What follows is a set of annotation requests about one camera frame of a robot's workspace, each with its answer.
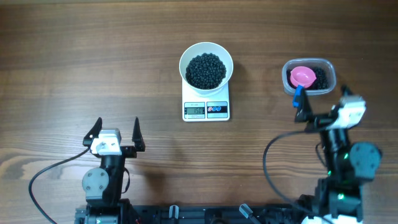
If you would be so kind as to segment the black beans in container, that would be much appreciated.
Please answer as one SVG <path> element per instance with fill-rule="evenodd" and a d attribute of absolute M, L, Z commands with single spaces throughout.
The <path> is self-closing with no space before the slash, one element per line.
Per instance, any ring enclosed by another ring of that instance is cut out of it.
<path fill-rule="evenodd" d="M 329 82 L 328 82 L 328 77 L 326 75 L 326 71 L 324 71 L 324 69 L 320 67 L 310 67 L 310 68 L 314 71 L 317 79 L 313 82 L 313 84 L 310 87 L 307 88 L 307 90 L 324 90 L 329 88 Z M 294 86 L 290 81 L 291 71 L 292 71 L 291 69 L 287 69 L 286 71 L 287 82 L 290 85 L 290 87 L 296 89 L 296 86 Z"/>

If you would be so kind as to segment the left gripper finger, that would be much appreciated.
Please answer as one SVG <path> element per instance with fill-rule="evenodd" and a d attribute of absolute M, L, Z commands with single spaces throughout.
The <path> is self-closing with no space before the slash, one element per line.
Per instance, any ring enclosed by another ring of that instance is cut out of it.
<path fill-rule="evenodd" d="M 83 138 L 83 146 L 90 147 L 95 138 L 98 138 L 100 131 L 102 130 L 103 120 L 99 117 L 96 120 L 94 126 L 88 131 L 86 136 Z"/>
<path fill-rule="evenodd" d="M 146 149 L 146 145 L 144 139 L 142 137 L 139 118 L 136 117 L 134 120 L 134 127 L 132 133 L 132 142 L 134 143 L 135 150 L 137 152 L 144 152 Z"/>

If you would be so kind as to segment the white digital kitchen scale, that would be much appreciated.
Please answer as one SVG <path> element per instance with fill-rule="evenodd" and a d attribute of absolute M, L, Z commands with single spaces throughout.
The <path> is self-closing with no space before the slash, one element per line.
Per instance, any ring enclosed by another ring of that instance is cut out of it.
<path fill-rule="evenodd" d="M 197 89 L 182 81 L 182 119 L 185 122 L 228 121 L 230 119 L 229 79 L 218 88 Z"/>

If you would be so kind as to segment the cream bowl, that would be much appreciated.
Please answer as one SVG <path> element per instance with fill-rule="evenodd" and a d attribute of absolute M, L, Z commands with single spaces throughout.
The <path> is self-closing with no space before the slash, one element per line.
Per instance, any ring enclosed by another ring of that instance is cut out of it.
<path fill-rule="evenodd" d="M 234 71 L 229 52 L 219 44 L 200 42 L 184 51 L 178 64 L 182 83 L 198 95 L 211 95 L 228 84 Z"/>

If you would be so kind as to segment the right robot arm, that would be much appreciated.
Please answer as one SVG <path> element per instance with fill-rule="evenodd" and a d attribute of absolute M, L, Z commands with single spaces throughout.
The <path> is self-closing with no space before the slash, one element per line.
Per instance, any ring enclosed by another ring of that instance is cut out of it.
<path fill-rule="evenodd" d="M 298 86 L 293 99 L 295 122 L 306 123 L 305 132 L 320 136 L 327 177 L 318 180 L 314 195 L 301 195 L 298 204 L 306 209 L 303 223 L 361 223 L 363 185 L 372 182 L 382 152 L 371 142 L 351 142 L 348 131 L 357 126 L 366 102 L 342 87 L 342 97 L 330 112 L 313 113 L 305 88 Z"/>

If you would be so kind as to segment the clear plastic container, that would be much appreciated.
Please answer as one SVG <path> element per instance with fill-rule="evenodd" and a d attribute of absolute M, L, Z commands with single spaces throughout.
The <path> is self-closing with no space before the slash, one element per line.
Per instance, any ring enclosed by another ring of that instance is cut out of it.
<path fill-rule="evenodd" d="M 284 86 L 284 91 L 288 95 L 294 95 L 295 88 L 293 88 L 290 84 L 290 78 L 288 77 L 287 71 L 293 70 L 295 67 L 304 66 L 304 67 L 317 67 L 321 68 L 325 72 L 325 78 L 328 83 L 327 88 L 323 88 L 320 90 L 307 90 L 308 96 L 316 96 L 316 95 L 325 95 L 331 92 L 336 86 L 336 73 L 333 64 L 324 59 L 324 58 L 296 58 L 289 60 L 282 67 L 282 83 Z"/>

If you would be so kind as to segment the black beans in bowl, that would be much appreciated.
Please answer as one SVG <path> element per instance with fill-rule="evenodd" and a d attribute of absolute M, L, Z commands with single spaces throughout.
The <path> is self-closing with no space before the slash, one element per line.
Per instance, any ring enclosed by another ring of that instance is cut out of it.
<path fill-rule="evenodd" d="M 211 90 L 217 88 L 226 77 L 226 67 L 219 56 L 203 53 L 191 59 L 185 77 L 191 86 Z"/>

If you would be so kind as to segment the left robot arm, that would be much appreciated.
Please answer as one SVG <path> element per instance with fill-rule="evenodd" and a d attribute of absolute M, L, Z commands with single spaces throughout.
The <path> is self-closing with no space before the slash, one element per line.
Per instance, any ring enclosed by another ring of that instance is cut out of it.
<path fill-rule="evenodd" d="M 83 138 L 83 145 L 92 155 L 101 159 L 101 163 L 83 176 L 82 187 L 87 205 L 84 209 L 76 210 L 75 223 L 141 222 L 130 200 L 121 198 L 130 186 L 128 182 L 123 187 L 123 175 L 128 173 L 125 160 L 136 158 L 138 152 L 146 149 L 138 118 L 134 121 L 132 142 L 132 146 L 122 146 L 120 130 L 104 128 L 101 118 Z"/>

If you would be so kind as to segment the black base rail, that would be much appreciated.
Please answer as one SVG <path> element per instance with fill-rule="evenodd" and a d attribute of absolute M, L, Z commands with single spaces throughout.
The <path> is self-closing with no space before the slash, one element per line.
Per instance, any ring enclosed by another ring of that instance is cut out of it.
<path fill-rule="evenodd" d="M 130 223 L 130 224 L 212 224 L 212 223 L 302 223 L 307 217 L 288 204 L 263 206 L 181 207 L 171 205 L 133 206 L 123 200 L 114 208 L 78 208 L 75 224 Z"/>

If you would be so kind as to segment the pink scoop blue handle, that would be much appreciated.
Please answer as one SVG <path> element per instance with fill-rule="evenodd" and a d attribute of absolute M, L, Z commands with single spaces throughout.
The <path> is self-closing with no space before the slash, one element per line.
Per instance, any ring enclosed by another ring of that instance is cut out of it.
<path fill-rule="evenodd" d="M 300 105 L 298 99 L 301 96 L 302 90 L 310 87 L 316 79 L 317 77 L 315 75 L 315 72 L 308 67 L 295 67 L 290 72 L 290 82 L 293 84 L 293 86 L 296 87 L 292 102 L 294 108 L 298 108 Z"/>

